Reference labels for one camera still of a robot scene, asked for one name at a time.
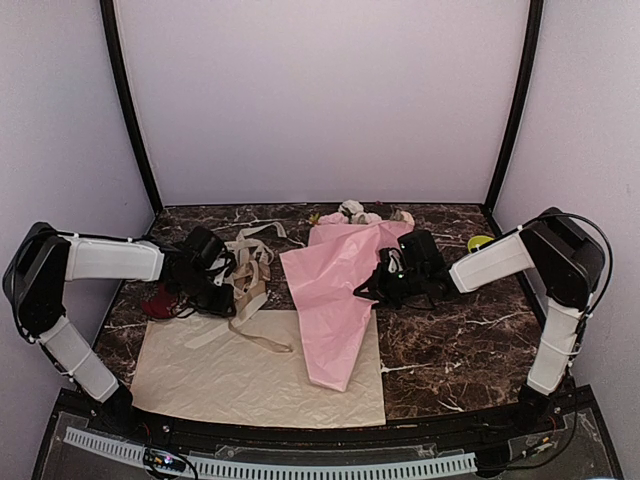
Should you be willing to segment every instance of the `black vertical post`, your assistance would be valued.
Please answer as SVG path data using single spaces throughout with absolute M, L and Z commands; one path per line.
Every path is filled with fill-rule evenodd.
M 100 0 L 100 9 L 102 11 L 104 34 L 107 39 L 111 69 L 113 70 L 113 78 L 116 83 L 118 97 L 120 98 L 122 115 L 124 116 L 124 122 L 127 126 L 129 140 L 131 141 L 144 188 L 147 191 L 151 207 L 157 215 L 162 211 L 162 200 L 160 199 L 158 186 L 153 178 L 149 157 L 147 156 L 144 142 L 142 141 L 142 134 L 140 133 L 140 125 L 138 125 L 138 117 L 133 107 L 133 98 L 131 97 L 131 89 L 129 88 L 129 81 L 127 80 L 127 71 L 124 67 L 124 58 L 122 56 L 122 46 L 120 45 L 120 37 L 118 35 L 118 24 L 116 22 L 113 0 Z
M 513 94 L 513 102 L 511 103 L 511 111 L 509 112 L 509 120 L 507 121 L 507 128 L 505 129 L 504 138 L 502 139 L 502 146 L 500 147 L 500 154 L 498 155 L 496 168 L 493 172 L 489 192 L 484 201 L 484 207 L 489 213 L 493 212 L 498 202 L 500 190 L 502 189 L 504 178 L 507 175 L 509 161 L 513 154 L 518 129 L 520 128 L 520 120 L 522 119 L 522 112 L 524 111 L 524 104 L 527 99 L 527 91 L 529 90 L 529 82 L 531 80 L 531 72 L 533 71 L 533 61 L 536 56 L 543 5 L 544 0 L 531 0 L 529 4 L 527 31 L 524 37 L 520 69 Z

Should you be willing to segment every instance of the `pink wrapping paper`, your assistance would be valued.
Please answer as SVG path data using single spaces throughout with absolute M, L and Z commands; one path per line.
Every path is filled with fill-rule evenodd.
M 378 250 L 397 247 L 413 226 L 319 225 L 309 247 L 280 255 L 296 304 L 311 383 L 344 392 L 355 366 L 374 302 L 353 290 L 371 276 Z

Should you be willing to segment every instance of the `white wall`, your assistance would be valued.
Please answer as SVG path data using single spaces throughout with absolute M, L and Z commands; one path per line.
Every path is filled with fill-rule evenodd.
M 556 205 L 613 243 L 613 283 L 575 370 L 595 390 L 627 478 L 640 478 L 639 26 L 638 2 L 547 2 L 496 213 L 510 228 Z
M 528 4 L 118 2 L 163 201 L 482 202 Z
M 0 6 L 0 268 L 31 224 L 137 235 L 152 212 L 120 112 L 97 1 Z M 91 340 L 111 282 L 68 288 L 66 306 Z M 0 452 L 5 478 L 30 478 L 60 386 L 19 337 L 0 299 Z

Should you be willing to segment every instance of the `red object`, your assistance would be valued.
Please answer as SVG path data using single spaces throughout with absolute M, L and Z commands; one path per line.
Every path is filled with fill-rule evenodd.
M 151 300 L 140 302 L 140 306 L 144 313 L 152 318 L 167 319 L 175 317 L 173 309 L 178 304 L 178 300 L 178 295 L 167 292 L 164 284 L 160 283 L 156 296 Z

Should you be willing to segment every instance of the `white vent strip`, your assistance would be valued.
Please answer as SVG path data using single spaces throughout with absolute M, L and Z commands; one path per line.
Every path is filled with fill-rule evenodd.
M 67 427 L 64 442 L 112 460 L 144 468 L 144 447 L 102 437 Z M 289 465 L 262 465 L 214 460 L 189 455 L 189 460 L 202 479 L 232 480 L 423 480 L 462 475 L 477 471 L 475 454 L 418 460 L 413 462 L 384 463 L 344 467 L 305 467 Z M 194 478 L 187 470 L 185 478 Z

